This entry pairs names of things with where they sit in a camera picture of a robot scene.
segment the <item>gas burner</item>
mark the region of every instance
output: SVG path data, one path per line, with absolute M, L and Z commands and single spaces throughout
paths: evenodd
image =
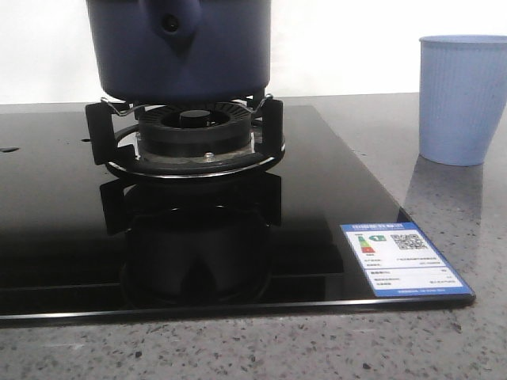
M 283 104 L 236 102 L 136 108 L 138 123 L 115 133 L 112 114 L 129 104 L 86 106 L 93 157 L 118 177 L 165 180 L 267 170 L 284 155 Z

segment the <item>navy blue pot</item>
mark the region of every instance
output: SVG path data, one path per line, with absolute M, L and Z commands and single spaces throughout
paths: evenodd
M 102 88 L 123 101 L 228 101 L 269 82 L 271 0 L 87 0 Z

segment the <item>hole in cooktop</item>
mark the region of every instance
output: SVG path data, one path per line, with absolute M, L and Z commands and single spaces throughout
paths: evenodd
M 8 146 L 6 148 L 0 148 L 0 153 L 11 153 L 19 150 L 17 146 Z

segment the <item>black glass cooktop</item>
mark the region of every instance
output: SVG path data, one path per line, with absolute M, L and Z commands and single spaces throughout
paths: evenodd
M 95 166 L 84 112 L 0 115 L 0 323 L 470 304 L 375 295 L 340 225 L 410 218 L 312 107 L 284 114 L 267 173 L 177 184 Z

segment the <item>burner cap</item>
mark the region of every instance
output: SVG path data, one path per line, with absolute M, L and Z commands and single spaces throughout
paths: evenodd
M 222 154 L 250 142 L 251 114 L 234 103 L 164 106 L 139 118 L 143 149 L 169 157 Z

